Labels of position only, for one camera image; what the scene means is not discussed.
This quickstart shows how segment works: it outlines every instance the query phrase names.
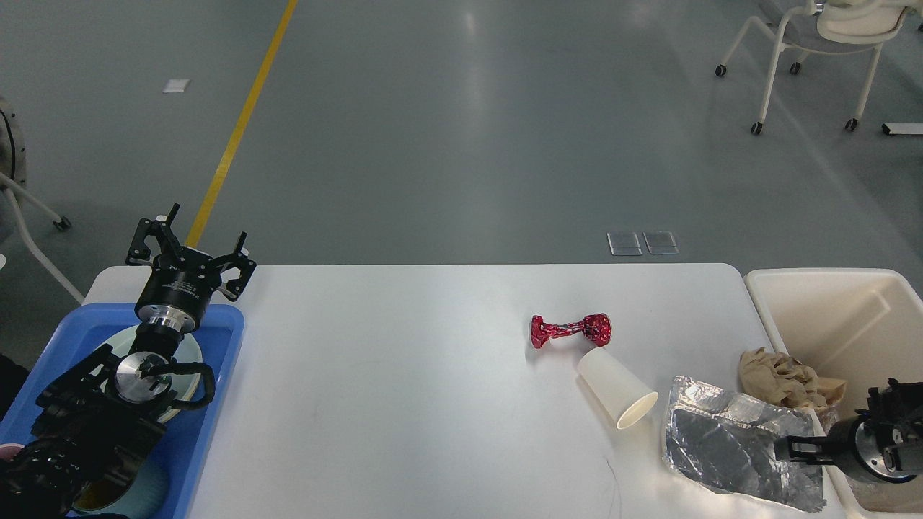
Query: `beige plastic bin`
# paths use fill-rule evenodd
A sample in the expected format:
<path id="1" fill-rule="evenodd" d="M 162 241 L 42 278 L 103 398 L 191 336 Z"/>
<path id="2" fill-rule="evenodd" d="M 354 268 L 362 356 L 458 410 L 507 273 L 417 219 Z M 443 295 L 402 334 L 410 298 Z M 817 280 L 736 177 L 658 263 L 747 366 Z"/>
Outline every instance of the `beige plastic bin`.
<path id="1" fill-rule="evenodd" d="M 868 389 L 889 377 L 923 381 L 923 301 L 897 272 L 777 269 L 745 282 L 777 352 L 848 381 L 841 417 L 868 407 Z M 923 477 L 876 485 L 875 502 L 860 504 L 842 472 L 829 474 L 850 517 L 923 518 Z"/>

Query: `aluminum foil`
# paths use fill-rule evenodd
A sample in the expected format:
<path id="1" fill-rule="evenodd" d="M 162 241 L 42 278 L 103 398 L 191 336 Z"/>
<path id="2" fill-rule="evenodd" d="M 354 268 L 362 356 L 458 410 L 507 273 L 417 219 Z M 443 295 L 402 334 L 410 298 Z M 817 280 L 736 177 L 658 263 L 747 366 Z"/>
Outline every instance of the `aluminum foil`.
<path id="1" fill-rule="evenodd" d="M 689 377 L 673 379 L 664 459 L 707 489 L 819 512 L 826 504 L 821 468 L 775 460 L 775 441 L 788 435 L 814 436 L 810 417 Z"/>

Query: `crumpled brown paper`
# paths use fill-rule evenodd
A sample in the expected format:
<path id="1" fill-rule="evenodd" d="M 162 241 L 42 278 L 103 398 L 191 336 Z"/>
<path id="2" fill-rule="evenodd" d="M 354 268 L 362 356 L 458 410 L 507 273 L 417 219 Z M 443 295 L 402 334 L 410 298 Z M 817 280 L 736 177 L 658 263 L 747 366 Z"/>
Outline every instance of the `crumpled brown paper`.
<path id="1" fill-rule="evenodd" d="M 737 367 L 744 392 L 767 404 L 822 411 L 843 399 L 846 381 L 818 377 L 810 366 L 766 348 L 744 352 Z"/>

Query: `red foil wrapper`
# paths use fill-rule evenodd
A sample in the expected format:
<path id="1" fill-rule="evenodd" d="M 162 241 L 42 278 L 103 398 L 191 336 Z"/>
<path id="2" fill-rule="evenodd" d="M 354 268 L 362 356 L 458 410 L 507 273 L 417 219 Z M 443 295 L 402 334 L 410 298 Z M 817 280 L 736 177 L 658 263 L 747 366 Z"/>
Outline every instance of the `red foil wrapper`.
<path id="1" fill-rule="evenodd" d="M 579 322 L 569 324 L 548 324 L 542 316 L 532 316 L 530 336 L 535 349 L 544 346 L 549 339 L 566 337 L 574 333 L 583 333 L 593 344 L 605 346 L 612 338 L 612 323 L 609 322 L 609 316 L 606 314 L 588 315 Z"/>

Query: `yellow floor line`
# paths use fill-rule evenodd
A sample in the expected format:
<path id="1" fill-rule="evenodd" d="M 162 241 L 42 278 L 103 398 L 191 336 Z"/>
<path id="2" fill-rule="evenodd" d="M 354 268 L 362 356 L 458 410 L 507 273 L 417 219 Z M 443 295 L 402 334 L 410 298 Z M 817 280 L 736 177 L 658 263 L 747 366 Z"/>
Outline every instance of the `yellow floor line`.
<path id="1" fill-rule="evenodd" d="M 260 91 L 263 90 L 263 83 L 266 82 L 266 76 L 270 74 L 272 61 L 276 58 L 276 51 L 279 50 L 279 44 L 282 43 L 282 37 L 285 36 L 285 30 L 288 28 L 289 20 L 292 19 L 292 13 L 294 12 L 296 4 L 298 4 L 298 0 L 289 0 L 288 6 L 285 7 L 285 12 L 282 13 L 282 19 L 279 20 L 279 27 L 276 28 L 275 35 L 272 36 L 270 48 L 266 51 L 266 56 L 263 57 L 263 64 L 259 67 L 257 78 L 253 80 L 250 93 L 246 96 L 244 109 L 240 111 L 240 116 L 237 117 L 237 124 L 234 126 L 234 132 L 231 133 L 231 138 L 228 139 L 228 145 L 224 148 L 224 155 L 222 155 L 222 159 L 218 163 L 218 169 L 215 170 L 215 176 L 211 179 L 209 190 L 205 193 L 202 205 L 198 208 L 196 220 L 192 223 L 192 229 L 189 230 L 189 235 L 186 237 L 186 244 L 190 247 L 196 247 L 198 245 L 198 241 L 202 237 L 202 231 L 205 230 L 205 224 L 209 222 L 211 209 L 215 206 L 215 200 L 218 199 L 218 193 L 222 190 L 224 178 L 227 177 L 228 170 L 231 169 L 231 163 L 234 161 L 237 147 L 240 146 L 240 140 L 244 136 L 246 125 L 250 122 L 250 115 L 253 114 L 253 108 L 257 105 L 257 99 L 259 99 Z"/>

